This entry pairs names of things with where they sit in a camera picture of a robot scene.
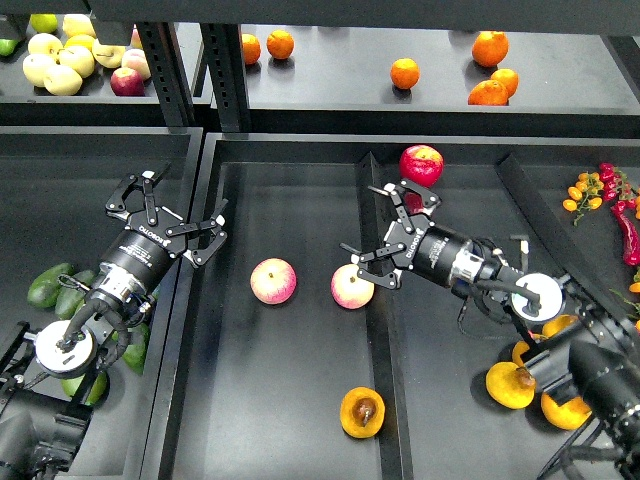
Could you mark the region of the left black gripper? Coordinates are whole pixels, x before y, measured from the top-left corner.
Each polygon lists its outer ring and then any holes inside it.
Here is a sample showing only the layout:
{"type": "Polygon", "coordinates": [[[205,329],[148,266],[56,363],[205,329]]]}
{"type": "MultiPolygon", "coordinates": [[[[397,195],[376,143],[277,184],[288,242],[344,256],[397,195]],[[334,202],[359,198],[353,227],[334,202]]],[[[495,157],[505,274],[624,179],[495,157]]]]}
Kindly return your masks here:
{"type": "Polygon", "coordinates": [[[104,275],[115,271],[118,279],[129,279],[139,293],[151,293],[178,257],[194,268],[204,266],[226,242],[223,212],[228,200],[223,198],[211,216],[199,222],[184,219],[168,208],[157,208],[154,187],[170,169],[164,163],[159,170],[127,174],[105,203],[109,217],[126,221],[101,258],[104,275]],[[144,210],[132,213],[127,198],[139,191],[144,210]]]}

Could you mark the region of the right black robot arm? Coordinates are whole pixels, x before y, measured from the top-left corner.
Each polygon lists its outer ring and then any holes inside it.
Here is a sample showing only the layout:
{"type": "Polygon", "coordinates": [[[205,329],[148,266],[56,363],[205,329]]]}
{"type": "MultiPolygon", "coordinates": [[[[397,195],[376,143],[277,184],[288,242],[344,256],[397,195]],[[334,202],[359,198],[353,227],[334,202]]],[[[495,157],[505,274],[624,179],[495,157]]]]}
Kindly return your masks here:
{"type": "Polygon", "coordinates": [[[349,245],[359,278],[395,290],[411,272],[472,300],[485,316],[515,327],[528,349],[518,377],[563,407],[578,399],[590,414],[539,473],[580,479],[581,461],[610,462],[624,479],[639,476],[639,334],[569,275],[553,277],[511,266],[491,240],[436,224],[440,198],[408,179],[388,183],[395,216],[382,244],[349,245]]]}

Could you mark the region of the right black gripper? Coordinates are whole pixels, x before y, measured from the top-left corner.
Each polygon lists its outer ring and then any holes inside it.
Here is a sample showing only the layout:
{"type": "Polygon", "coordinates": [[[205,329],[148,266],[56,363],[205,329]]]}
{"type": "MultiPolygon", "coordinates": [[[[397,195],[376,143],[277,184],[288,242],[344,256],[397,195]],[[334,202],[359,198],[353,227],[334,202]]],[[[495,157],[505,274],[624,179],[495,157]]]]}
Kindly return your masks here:
{"type": "Polygon", "coordinates": [[[472,240],[429,218],[442,203],[436,193],[409,179],[368,189],[391,199],[397,221],[389,226],[384,247],[362,252],[339,244],[350,254],[359,279],[388,290],[401,287],[403,270],[447,288],[456,280],[473,281],[472,240]]]}

